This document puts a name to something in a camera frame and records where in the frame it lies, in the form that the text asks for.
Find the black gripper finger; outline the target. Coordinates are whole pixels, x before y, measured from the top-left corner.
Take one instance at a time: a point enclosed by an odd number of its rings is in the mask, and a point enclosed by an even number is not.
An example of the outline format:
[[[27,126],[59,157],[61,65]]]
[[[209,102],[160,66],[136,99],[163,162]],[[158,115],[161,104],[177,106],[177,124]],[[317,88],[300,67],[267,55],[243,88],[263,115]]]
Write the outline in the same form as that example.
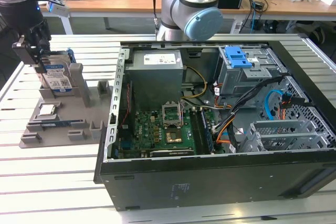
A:
[[[21,35],[15,43],[12,44],[12,49],[20,60],[26,65],[37,65],[36,49],[31,48],[30,43],[24,35]]]
[[[37,73],[46,73],[46,68],[43,64],[42,57],[50,52],[51,34],[46,19],[36,25],[31,31],[32,45],[34,61],[37,65]]]

